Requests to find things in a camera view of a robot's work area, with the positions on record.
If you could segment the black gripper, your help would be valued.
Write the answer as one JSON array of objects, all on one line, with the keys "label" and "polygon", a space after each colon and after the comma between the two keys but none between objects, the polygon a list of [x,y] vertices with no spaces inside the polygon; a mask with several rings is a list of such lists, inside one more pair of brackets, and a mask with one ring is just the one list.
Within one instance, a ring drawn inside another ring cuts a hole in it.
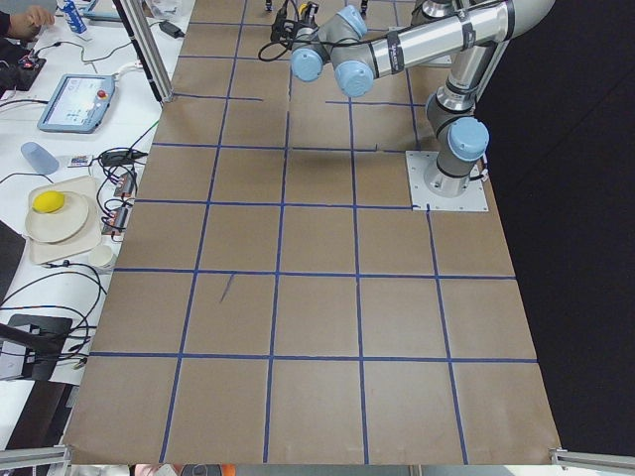
[{"label": "black gripper", "polygon": [[315,12],[305,12],[293,30],[294,40],[314,40],[318,34],[318,23]]}]

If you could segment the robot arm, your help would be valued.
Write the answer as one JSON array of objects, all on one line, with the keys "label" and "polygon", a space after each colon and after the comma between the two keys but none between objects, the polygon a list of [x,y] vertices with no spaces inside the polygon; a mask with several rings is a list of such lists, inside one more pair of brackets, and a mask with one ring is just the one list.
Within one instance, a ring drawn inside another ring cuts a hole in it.
[{"label": "robot arm", "polygon": [[291,70],[294,77],[312,82],[331,64],[341,92],[356,98],[381,77],[449,58],[445,83],[427,106],[441,138],[448,136],[451,122],[472,115],[500,48],[532,30],[553,6],[551,1],[419,1],[409,26],[375,40],[366,40],[367,26],[353,6],[323,25],[303,8],[289,39]]}]

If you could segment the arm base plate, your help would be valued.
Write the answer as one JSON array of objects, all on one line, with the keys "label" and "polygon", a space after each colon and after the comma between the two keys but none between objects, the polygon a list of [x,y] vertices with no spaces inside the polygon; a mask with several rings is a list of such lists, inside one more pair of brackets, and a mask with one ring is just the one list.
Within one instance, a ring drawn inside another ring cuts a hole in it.
[{"label": "arm base plate", "polygon": [[463,178],[444,175],[436,151],[407,151],[406,164],[411,207],[421,211],[488,212],[484,182],[474,164]]}]

